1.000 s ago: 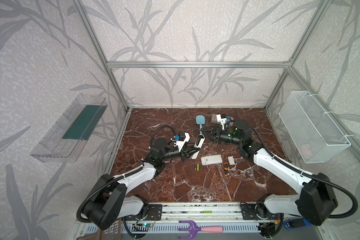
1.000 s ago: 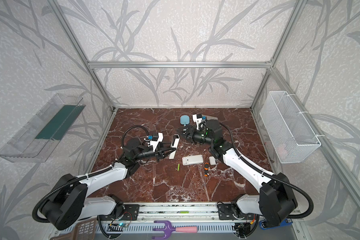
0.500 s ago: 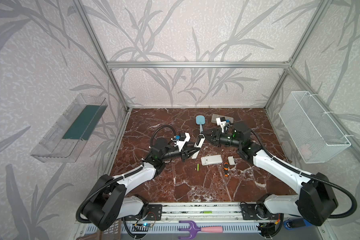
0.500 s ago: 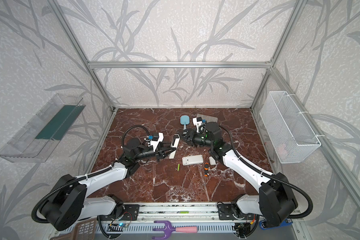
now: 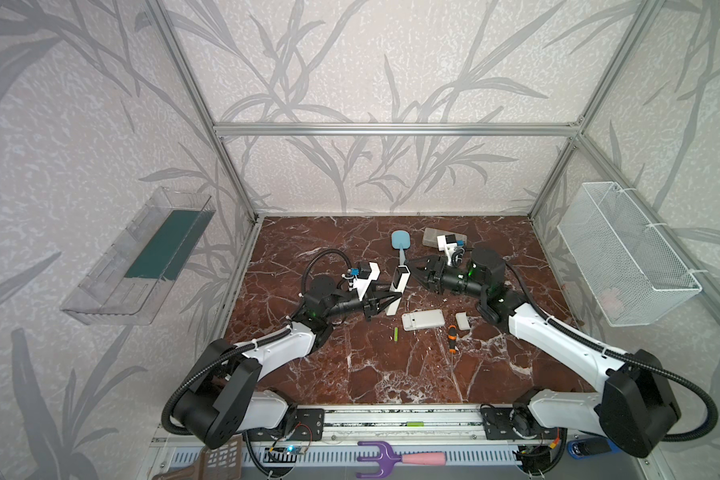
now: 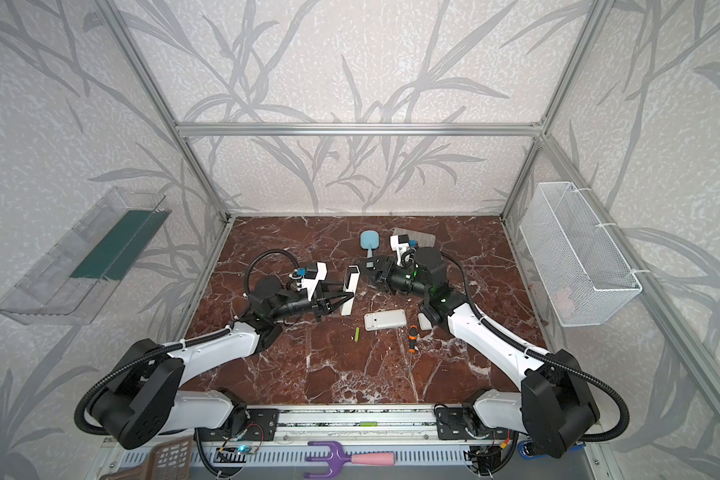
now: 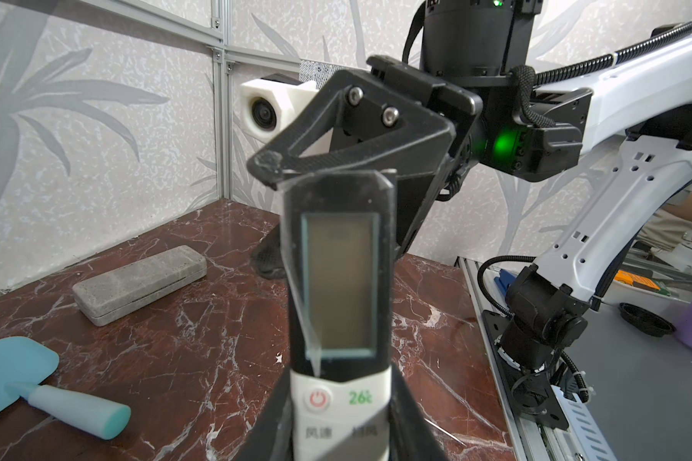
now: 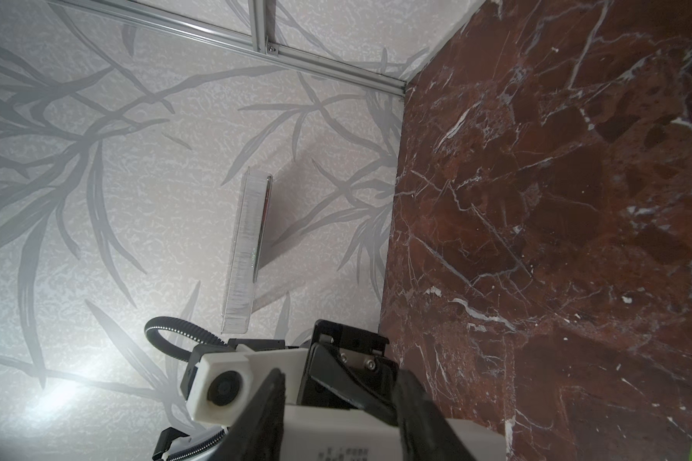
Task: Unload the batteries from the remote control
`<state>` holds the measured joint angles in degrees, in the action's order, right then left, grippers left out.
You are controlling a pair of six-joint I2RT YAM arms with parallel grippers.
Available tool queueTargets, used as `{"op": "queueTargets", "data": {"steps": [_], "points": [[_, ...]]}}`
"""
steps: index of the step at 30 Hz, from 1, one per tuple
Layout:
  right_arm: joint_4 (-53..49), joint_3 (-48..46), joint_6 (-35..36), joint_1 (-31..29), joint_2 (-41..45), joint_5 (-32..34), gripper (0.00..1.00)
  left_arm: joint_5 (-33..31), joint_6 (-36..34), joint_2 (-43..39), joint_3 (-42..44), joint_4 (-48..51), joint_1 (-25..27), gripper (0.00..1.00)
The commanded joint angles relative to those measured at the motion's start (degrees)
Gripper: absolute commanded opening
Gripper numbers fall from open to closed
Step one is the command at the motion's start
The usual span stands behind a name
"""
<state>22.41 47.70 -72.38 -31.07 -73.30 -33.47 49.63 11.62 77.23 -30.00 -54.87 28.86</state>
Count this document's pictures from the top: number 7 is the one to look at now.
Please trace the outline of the white remote control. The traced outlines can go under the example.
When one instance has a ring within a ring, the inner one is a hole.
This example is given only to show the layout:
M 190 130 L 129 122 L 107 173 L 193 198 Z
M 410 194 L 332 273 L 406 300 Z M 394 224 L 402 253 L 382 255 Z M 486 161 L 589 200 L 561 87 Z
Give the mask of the white remote control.
M 283 186 L 297 460 L 386 460 L 396 173 L 307 174 Z

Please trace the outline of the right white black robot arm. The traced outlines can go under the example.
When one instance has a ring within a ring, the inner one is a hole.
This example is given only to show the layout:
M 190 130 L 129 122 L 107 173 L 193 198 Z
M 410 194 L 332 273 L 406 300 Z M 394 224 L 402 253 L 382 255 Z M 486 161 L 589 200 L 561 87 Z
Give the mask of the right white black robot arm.
M 284 114 L 286 90 L 255 83 L 266 138 L 247 163 L 265 186 L 300 175 L 393 169 L 396 242 L 407 251 L 433 201 L 483 164 L 527 182 L 575 167 L 625 133 L 615 167 L 554 246 L 507 292 L 497 352 L 525 392 L 586 328 L 637 232 L 692 182 L 692 20 L 582 63 L 526 63 L 538 1 L 427 1 L 413 17 L 421 63 L 373 56 Z

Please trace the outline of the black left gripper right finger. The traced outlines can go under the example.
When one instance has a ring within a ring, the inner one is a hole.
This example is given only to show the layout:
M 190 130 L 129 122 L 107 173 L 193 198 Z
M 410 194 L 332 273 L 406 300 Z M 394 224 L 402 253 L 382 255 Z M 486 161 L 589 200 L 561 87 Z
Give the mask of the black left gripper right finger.
M 388 405 L 389 460 L 447 461 L 448 457 L 425 421 L 406 380 L 399 371 L 391 372 Z

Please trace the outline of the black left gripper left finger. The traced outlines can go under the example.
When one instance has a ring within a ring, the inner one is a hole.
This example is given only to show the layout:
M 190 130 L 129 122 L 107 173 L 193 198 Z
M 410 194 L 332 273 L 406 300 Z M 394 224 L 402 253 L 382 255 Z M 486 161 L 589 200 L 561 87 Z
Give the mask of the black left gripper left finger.
M 234 461 L 292 461 L 293 401 L 284 371 Z

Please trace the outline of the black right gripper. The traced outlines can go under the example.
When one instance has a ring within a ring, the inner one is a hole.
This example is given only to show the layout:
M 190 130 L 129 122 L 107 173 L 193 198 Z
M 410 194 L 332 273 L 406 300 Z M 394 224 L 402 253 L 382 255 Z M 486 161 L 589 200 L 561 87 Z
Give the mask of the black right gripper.
M 541 97 L 543 84 L 585 65 L 538 73 L 527 65 L 540 1 L 425 1 L 400 61 L 373 56 L 371 72 L 342 69 L 276 138 L 248 159 L 273 190 L 290 178 L 393 170 L 394 242 L 411 247 L 440 190 L 476 164 L 528 182 L 578 165 L 592 93 Z

